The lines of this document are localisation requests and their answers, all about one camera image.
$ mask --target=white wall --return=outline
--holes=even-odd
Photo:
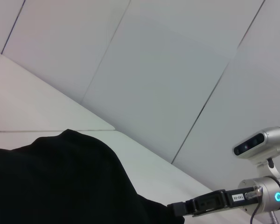
[[[264,3],[173,164],[212,190],[237,188],[258,174],[232,146],[270,126],[280,126],[280,0]]]
[[[172,161],[261,2],[29,0],[3,54]]]
[[[82,105],[172,161],[261,0],[133,0]]]
[[[0,0],[0,53],[24,0]]]
[[[3,55],[80,102],[129,0],[27,0]]]

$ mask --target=teal led light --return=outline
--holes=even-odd
[[[277,193],[275,194],[275,199],[276,199],[277,202],[280,201],[280,193],[279,193],[279,192],[277,192]]]

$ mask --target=black fabric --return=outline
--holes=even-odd
[[[137,195],[116,154],[72,130],[0,149],[0,224],[183,224]]]

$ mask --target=black connector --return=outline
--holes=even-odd
[[[216,190],[205,195],[198,196],[186,202],[178,202],[167,205],[176,217],[199,216],[215,210],[243,207],[258,203],[257,198],[247,200],[245,193],[254,191],[254,188],[237,190]]]

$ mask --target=camera lens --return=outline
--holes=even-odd
[[[252,145],[253,146],[257,146],[258,145],[258,140],[257,139],[253,139]]]
[[[265,137],[263,134],[259,133],[244,143],[236,146],[233,150],[235,155],[241,155],[242,153],[248,151],[251,148],[254,148],[265,141]]]

